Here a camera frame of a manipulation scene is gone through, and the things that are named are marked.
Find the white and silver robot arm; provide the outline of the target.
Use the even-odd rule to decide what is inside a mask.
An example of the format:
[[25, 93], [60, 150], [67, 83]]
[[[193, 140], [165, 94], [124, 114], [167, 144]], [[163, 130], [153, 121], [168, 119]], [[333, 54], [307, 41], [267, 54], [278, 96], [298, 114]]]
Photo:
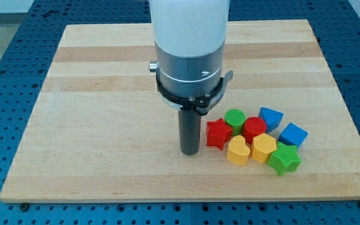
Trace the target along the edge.
[[150, 0], [157, 89], [178, 111], [207, 114], [223, 97], [229, 0]]

